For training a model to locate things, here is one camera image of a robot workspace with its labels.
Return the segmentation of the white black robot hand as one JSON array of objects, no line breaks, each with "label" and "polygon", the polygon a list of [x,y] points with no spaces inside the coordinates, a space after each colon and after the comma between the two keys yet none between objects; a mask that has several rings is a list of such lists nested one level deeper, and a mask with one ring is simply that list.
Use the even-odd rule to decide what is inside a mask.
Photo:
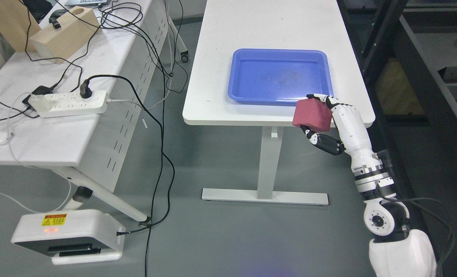
[{"label": "white black robot hand", "polygon": [[352,172],[357,178],[384,172],[383,162],[372,150],[369,134],[357,108],[321,93],[311,93],[308,98],[324,102],[332,112],[328,132],[315,132],[307,126],[300,126],[311,144],[332,155],[348,154]]}]

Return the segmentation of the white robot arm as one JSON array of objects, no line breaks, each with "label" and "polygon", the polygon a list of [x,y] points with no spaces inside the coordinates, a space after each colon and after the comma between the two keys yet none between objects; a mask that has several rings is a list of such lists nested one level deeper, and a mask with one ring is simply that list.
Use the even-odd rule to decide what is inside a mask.
[{"label": "white robot arm", "polygon": [[437,263],[427,234],[414,229],[394,180],[370,150],[352,154],[355,184],[366,205],[363,219],[374,234],[369,259],[378,277],[433,277]]}]

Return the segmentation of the white robot base unit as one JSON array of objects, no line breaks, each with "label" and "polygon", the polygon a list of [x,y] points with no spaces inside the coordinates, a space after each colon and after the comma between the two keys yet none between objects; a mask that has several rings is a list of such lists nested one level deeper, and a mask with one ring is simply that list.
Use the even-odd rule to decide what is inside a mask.
[{"label": "white robot base unit", "polygon": [[49,256],[54,265],[118,260],[125,227],[96,209],[28,214],[21,217],[11,242]]}]

